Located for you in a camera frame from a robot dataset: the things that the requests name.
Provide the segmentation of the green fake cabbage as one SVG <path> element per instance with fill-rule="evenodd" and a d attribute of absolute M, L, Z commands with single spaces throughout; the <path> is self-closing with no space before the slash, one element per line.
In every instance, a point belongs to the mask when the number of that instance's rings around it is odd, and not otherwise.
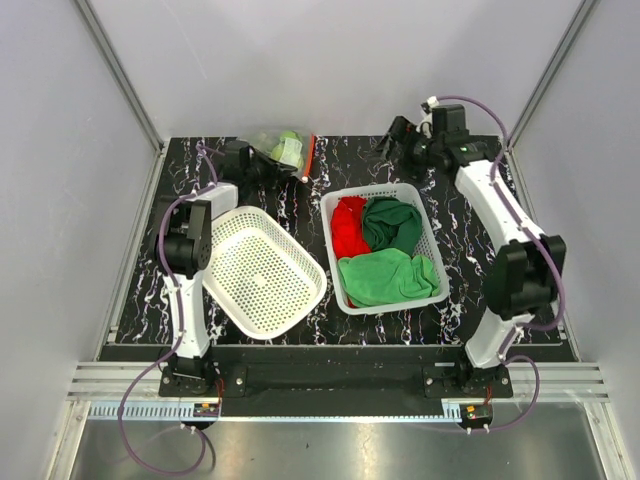
<path fill-rule="evenodd" d="M 303 142 L 295 131 L 284 131 L 278 144 L 271 150 L 270 158 L 286 166 L 300 168 L 302 165 Z"/>

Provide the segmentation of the clear zip top bag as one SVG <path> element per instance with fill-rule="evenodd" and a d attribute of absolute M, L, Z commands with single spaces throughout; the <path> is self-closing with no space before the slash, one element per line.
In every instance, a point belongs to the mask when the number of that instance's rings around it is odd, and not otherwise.
<path fill-rule="evenodd" d="M 244 139 L 282 172 L 308 182 L 316 141 L 311 131 L 302 127 L 257 127 Z"/>

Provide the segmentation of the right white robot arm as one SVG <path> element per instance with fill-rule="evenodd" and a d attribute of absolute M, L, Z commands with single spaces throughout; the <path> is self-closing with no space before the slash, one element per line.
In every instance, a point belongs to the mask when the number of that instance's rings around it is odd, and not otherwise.
<path fill-rule="evenodd" d="M 439 379 L 447 392 L 480 396 L 507 378 L 507 353 L 525 331 L 549 331 L 564 316 L 562 270 L 566 243 L 546 234 L 507 188 L 499 166 L 509 149 L 505 130 L 475 135 L 466 124 L 463 96 L 431 97 L 413 123 L 396 116 L 377 150 L 400 152 L 414 180 L 435 169 L 446 175 L 483 224 L 495 259 L 483 283 L 486 309 L 451 373 Z"/>

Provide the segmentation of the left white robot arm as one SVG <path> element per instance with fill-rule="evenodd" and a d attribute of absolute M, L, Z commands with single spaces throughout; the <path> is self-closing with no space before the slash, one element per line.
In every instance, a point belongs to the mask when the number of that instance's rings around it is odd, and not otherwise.
<path fill-rule="evenodd" d="M 211 340 L 204 317 L 203 278 L 212 253 L 212 220 L 238 204 L 239 189 L 273 182 L 290 173 L 245 140 L 224 149 L 222 163 L 214 165 L 214 150 L 196 144 L 211 181 L 199 190 L 165 197 L 155 220 L 153 252 L 168 294 L 172 342 L 160 357 L 167 382 L 196 396 L 215 386 Z"/>

